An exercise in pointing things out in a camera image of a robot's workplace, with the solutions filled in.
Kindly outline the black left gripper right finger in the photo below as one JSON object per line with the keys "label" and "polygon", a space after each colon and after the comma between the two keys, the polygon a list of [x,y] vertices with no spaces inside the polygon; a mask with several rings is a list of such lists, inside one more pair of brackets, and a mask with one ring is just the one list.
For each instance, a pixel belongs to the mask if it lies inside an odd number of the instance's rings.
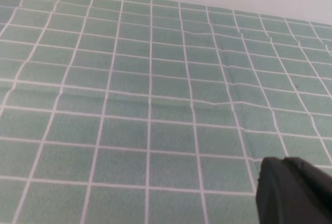
{"label": "black left gripper right finger", "polygon": [[331,176],[299,157],[283,162],[296,176],[315,208],[331,223]]}

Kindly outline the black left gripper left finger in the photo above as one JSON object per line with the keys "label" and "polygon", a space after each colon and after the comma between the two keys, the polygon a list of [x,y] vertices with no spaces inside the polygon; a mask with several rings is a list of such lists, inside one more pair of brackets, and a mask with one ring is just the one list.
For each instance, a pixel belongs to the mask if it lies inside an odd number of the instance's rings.
{"label": "black left gripper left finger", "polygon": [[260,223],[310,223],[311,206],[291,170],[278,158],[264,158],[256,204]]}

